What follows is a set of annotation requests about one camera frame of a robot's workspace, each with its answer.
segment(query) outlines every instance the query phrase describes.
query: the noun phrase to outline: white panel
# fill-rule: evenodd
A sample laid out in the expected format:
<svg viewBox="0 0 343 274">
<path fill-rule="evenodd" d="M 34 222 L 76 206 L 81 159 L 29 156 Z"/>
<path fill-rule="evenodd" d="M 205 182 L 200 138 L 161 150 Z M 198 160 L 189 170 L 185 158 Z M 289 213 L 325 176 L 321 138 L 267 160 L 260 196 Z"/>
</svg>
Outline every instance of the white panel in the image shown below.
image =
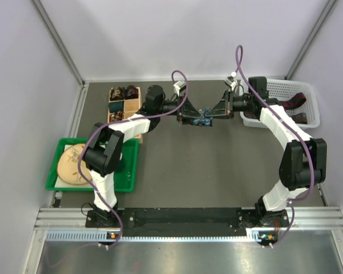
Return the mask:
<svg viewBox="0 0 343 274">
<path fill-rule="evenodd" d="M 316 89 L 321 125 L 310 133 L 328 143 L 325 189 L 329 201 L 343 211 L 343 0 L 319 33 L 295 80 Z"/>
<path fill-rule="evenodd" d="M 30 1 L 0 0 L 0 273 L 18 273 L 79 87 Z"/>
<path fill-rule="evenodd" d="M 42 0 L 83 78 L 285 75 L 326 0 Z"/>
</svg>

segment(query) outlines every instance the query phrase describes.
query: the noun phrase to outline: white basket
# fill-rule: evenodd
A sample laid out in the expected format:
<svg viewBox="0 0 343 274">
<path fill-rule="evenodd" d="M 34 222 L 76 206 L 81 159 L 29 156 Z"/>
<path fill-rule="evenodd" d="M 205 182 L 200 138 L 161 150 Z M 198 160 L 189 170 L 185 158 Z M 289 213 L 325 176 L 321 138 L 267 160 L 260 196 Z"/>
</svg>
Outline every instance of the white basket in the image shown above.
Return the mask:
<svg viewBox="0 0 343 274">
<path fill-rule="evenodd" d="M 245 92 L 247 92 L 248 87 L 246 84 L 242 83 L 242 85 L 244 86 Z M 281 101 L 290 100 L 297 93 L 302 92 L 306 97 L 306 102 L 295 110 L 286 110 L 287 114 L 293 116 L 301 112 L 306 113 L 308 124 L 297 124 L 303 130 L 315 128 L 320 125 L 318 103 L 311 85 L 295 81 L 267 79 L 267 90 L 269 91 L 269 98 L 277 98 Z M 240 112 L 240 116 L 243 119 L 244 125 L 247 127 L 266 128 L 261 121 L 245 117 L 243 112 Z"/>
</svg>

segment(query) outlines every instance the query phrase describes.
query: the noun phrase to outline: gray table surface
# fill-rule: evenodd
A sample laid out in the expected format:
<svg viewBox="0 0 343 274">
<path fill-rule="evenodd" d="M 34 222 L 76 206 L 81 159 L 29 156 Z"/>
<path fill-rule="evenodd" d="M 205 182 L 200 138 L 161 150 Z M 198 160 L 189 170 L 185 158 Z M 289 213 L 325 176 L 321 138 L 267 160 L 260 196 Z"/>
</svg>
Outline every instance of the gray table surface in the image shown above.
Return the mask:
<svg viewBox="0 0 343 274">
<path fill-rule="evenodd" d="M 171 82 L 90 83 L 78 129 L 88 137 L 93 125 L 106 122 L 111 87 L 134 84 L 145 97 L 153 84 L 167 98 Z M 189 98 L 198 108 L 213 107 L 222 97 L 223 81 L 190 81 Z M 120 207 L 251 207 L 278 181 L 283 149 L 267 129 L 245 127 L 236 113 L 231 120 L 213 120 L 213 127 L 177 123 L 175 116 L 161 119 L 143 135 L 135 189 L 117 193 Z M 92 202 L 92 192 L 65 192 L 61 207 Z M 323 206 L 315 188 L 310 199 L 295 206 Z"/>
</svg>

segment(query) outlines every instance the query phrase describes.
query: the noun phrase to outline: gray floor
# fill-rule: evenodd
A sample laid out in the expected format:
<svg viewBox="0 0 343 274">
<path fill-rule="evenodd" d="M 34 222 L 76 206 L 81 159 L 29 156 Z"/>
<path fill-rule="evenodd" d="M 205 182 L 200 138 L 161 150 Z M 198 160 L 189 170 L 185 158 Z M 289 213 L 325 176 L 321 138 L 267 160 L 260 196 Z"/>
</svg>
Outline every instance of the gray floor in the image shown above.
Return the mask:
<svg viewBox="0 0 343 274">
<path fill-rule="evenodd" d="M 290 232 L 274 249 L 257 243 L 121 243 L 109 251 L 97 246 L 75 251 L 82 245 L 46 242 L 37 273 L 343 273 L 330 231 Z"/>
<path fill-rule="evenodd" d="M 78 130 L 88 137 L 96 122 L 106 122 L 111 87 L 131 83 L 91 83 Z M 147 88 L 159 84 L 167 98 L 171 82 L 132 83 Z M 222 97 L 223 81 L 191 81 L 190 100 L 196 107 L 213 107 Z M 121 207 L 251 207 L 278 181 L 283 150 L 269 130 L 245 127 L 239 114 L 232 120 L 213 120 L 201 128 L 162 118 L 143 136 L 135 189 L 118 193 Z M 66 192 L 61 207 L 80 207 L 94 199 L 92 192 Z M 296 206 L 322 206 L 318 189 Z"/>
</svg>

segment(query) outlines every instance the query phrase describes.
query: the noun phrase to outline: wooden plate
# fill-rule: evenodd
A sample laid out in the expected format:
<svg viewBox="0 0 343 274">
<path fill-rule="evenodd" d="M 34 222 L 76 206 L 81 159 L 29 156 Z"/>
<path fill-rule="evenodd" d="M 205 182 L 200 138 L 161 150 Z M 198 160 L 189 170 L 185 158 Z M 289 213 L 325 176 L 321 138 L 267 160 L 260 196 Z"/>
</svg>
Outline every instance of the wooden plate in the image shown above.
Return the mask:
<svg viewBox="0 0 343 274">
<path fill-rule="evenodd" d="M 66 183 L 86 184 L 86 180 L 78 171 L 78 161 L 85 144 L 76 144 L 63 152 L 57 164 L 57 174 Z M 91 180 L 90 171 L 86 168 L 85 162 L 81 161 L 81 171 Z"/>
</svg>

